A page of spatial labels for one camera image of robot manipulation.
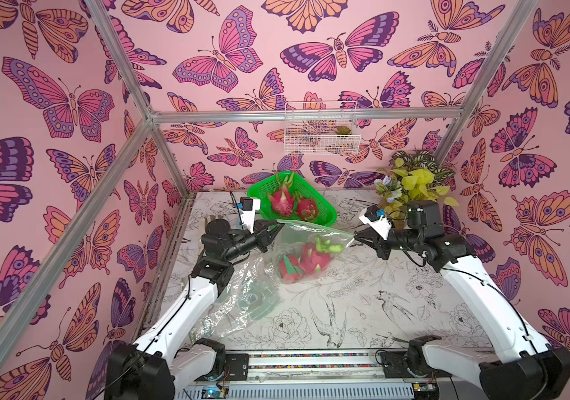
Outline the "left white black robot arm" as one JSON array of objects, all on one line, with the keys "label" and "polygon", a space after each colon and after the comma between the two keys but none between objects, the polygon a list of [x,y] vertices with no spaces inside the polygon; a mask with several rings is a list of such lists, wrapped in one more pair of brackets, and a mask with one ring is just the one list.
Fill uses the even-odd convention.
[{"label": "left white black robot arm", "polygon": [[284,223],[259,220],[253,228],[233,229],[226,219],[206,225],[203,249],[181,297],[136,341],[114,350],[106,366],[106,399],[173,399],[199,378],[225,373],[221,343],[200,339],[182,345],[201,316],[224,292],[235,267],[251,251],[266,253]]}]

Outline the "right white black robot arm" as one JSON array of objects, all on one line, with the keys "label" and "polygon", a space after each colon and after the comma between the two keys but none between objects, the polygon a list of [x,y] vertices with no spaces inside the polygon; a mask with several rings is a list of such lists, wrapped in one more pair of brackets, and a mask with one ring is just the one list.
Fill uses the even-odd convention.
[{"label": "right white black robot arm", "polygon": [[403,226],[395,227],[373,205],[358,215],[365,228],[358,242],[387,260],[393,251],[416,253],[448,282],[468,306],[490,340],[490,358],[426,335],[409,341],[408,372],[426,378],[437,371],[461,378],[489,399],[556,399],[570,379],[570,351],[555,348],[516,310],[490,278],[482,260],[457,233],[447,233],[434,201],[411,201]]}]

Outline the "clear green zip-top bag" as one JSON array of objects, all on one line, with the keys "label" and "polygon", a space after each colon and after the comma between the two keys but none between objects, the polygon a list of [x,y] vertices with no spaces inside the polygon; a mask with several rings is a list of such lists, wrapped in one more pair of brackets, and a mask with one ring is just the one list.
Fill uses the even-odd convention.
[{"label": "clear green zip-top bag", "polygon": [[279,288],[271,257],[252,255],[234,267],[226,288],[191,330],[191,341],[206,338],[234,346],[256,342],[252,330],[282,303]]}]

